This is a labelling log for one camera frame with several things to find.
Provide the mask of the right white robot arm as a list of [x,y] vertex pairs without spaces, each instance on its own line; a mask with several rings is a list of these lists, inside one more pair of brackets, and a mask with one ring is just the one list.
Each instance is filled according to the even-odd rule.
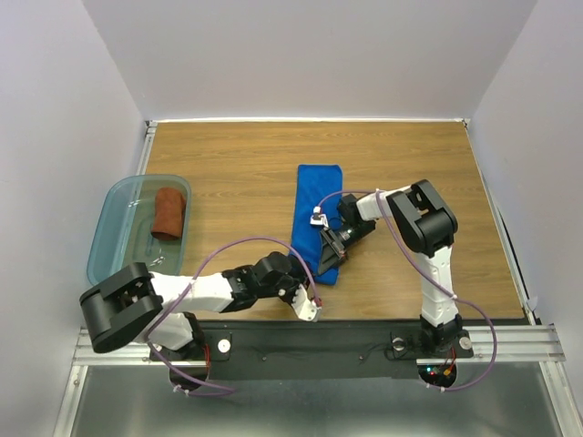
[[453,292],[451,255],[458,231],[453,211],[426,179],[393,190],[377,189],[360,198],[341,190],[337,204],[341,226],[332,229],[324,203],[313,208],[310,225],[320,229],[321,256],[317,272],[338,267],[347,260],[348,248],[375,230],[384,220],[401,251],[421,276],[422,308],[419,344],[430,355],[439,355],[463,328]]

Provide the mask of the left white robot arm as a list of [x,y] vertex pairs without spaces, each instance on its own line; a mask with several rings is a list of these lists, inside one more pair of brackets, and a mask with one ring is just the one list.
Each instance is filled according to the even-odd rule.
[[231,313],[277,298],[299,320],[314,321],[319,305],[309,297],[308,285],[309,276],[296,257],[273,251],[254,265],[197,278],[151,272],[142,262],[132,263],[83,293],[79,303],[95,353],[151,342],[191,359],[205,343],[196,312]]

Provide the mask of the brown towel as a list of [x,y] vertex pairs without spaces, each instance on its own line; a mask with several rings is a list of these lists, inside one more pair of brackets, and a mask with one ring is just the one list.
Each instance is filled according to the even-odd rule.
[[151,236],[161,241],[182,238],[186,198],[176,188],[160,188],[155,197]]

